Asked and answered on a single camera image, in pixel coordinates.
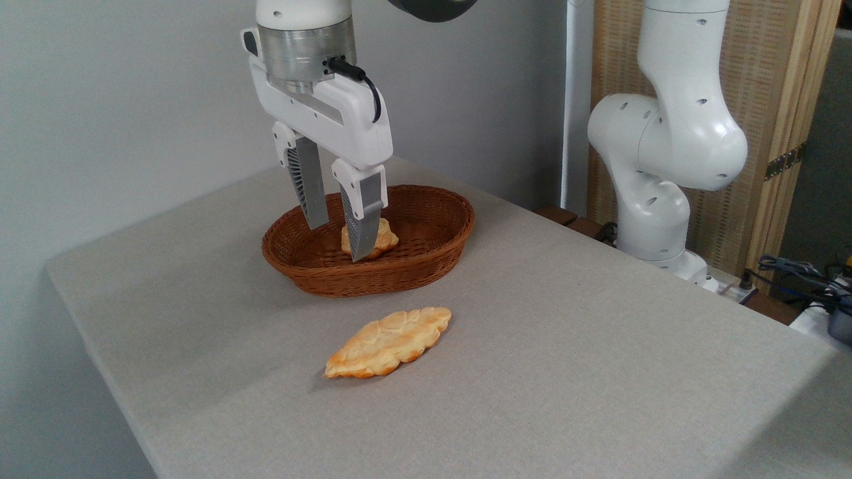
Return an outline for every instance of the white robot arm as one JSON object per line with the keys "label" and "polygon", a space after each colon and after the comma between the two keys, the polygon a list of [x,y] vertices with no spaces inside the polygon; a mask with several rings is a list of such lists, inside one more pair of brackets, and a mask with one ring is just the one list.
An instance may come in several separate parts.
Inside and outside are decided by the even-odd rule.
{"label": "white robot arm", "polygon": [[746,163],[719,83],[728,5],[645,0],[638,60],[658,98],[610,95],[589,121],[618,197],[618,248],[708,289],[706,263],[686,251],[689,203],[677,185],[722,189]]}
{"label": "white robot arm", "polygon": [[[476,0],[390,0],[426,21],[447,21]],[[388,205],[383,164],[394,152],[387,107],[355,66],[351,0],[257,0],[257,27],[242,31],[263,108],[277,121],[279,162],[290,172],[311,229],[328,222],[317,145],[339,157],[353,261],[372,252]]]}

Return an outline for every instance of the gray tablecloth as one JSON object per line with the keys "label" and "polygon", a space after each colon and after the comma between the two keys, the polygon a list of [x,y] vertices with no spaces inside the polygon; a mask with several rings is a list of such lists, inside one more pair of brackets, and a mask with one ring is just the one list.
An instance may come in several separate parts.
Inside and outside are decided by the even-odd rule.
{"label": "gray tablecloth", "polygon": [[[482,191],[399,159],[388,177],[477,214],[415,291],[326,299],[267,265],[283,170],[50,263],[161,477],[852,476],[848,358]],[[366,322],[423,306],[453,319],[419,360],[321,377]]]}

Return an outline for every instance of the brown wicker basket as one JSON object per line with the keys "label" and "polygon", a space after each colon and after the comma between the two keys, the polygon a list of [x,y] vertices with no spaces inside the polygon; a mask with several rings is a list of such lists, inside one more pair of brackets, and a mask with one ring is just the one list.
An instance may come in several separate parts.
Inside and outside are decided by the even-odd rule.
{"label": "brown wicker basket", "polygon": [[325,297],[354,297],[426,286],[449,273],[474,227],[464,197],[442,188],[388,188],[382,210],[400,243],[374,260],[352,263],[340,249],[340,193],[325,196],[329,222],[311,231],[300,207],[287,211],[263,236],[263,256],[300,289]]}

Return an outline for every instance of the electrical cord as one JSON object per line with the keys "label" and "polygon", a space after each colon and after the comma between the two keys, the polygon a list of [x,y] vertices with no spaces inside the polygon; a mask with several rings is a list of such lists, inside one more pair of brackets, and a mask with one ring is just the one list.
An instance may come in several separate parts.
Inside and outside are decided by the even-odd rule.
{"label": "electrical cord", "polygon": [[372,122],[376,123],[382,117],[382,101],[379,99],[378,89],[376,88],[376,85],[370,81],[366,72],[362,68],[358,68],[357,66],[348,63],[346,61],[346,56],[343,55],[330,58],[328,61],[324,61],[323,65],[328,66],[328,69],[334,73],[340,73],[346,78],[367,84],[373,94],[373,102],[375,103],[376,108],[376,116],[373,117]]}
{"label": "electrical cord", "polygon": [[852,290],[848,286],[835,281],[828,275],[823,275],[813,264],[804,261],[791,261],[783,257],[763,255],[758,260],[757,268],[761,271],[778,271],[786,275],[796,276],[800,280],[820,288],[841,290],[852,294]]}
{"label": "electrical cord", "polygon": [[772,281],[771,279],[761,276],[751,269],[746,269],[745,273],[748,274],[752,278],[757,278],[768,285],[777,288],[779,291],[783,291],[787,294],[791,294],[795,297],[800,297],[802,299],[808,300],[811,303],[819,304],[826,311],[832,312],[834,310],[839,310],[847,315],[852,315],[852,306],[849,306],[849,300],[844,300],[846,295],[839,294],[838,291],[835,291],[832,288],[828,288],[824,290],[821,294],[810,294],[803,291],[798,291],[791,289],[787,286],[782,285],[781,283]]}

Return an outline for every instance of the bread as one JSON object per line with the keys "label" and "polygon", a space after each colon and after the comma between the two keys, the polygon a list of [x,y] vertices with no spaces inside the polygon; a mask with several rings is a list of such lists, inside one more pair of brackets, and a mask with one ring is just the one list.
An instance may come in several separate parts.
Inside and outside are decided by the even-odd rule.
{"label": "bread", "polygon": [[[346,226],[340,232],[340,247],[344,253],[352,255],[352,248],[349,247],[349,230]],[[390,223],[384,218],[378,220],[378,234],[376,235],[376,245],[373,252],[366,256],[366,259],[376,259],[385,251],[394,249],[400,243],[400,238],[390,230]]]}
{"label": "bread", "polygon": [[447,308],[398,311],[367,323],[325,364],[326,378],[369,378],[390,374],[416,360],[438,341],[452,313]]}

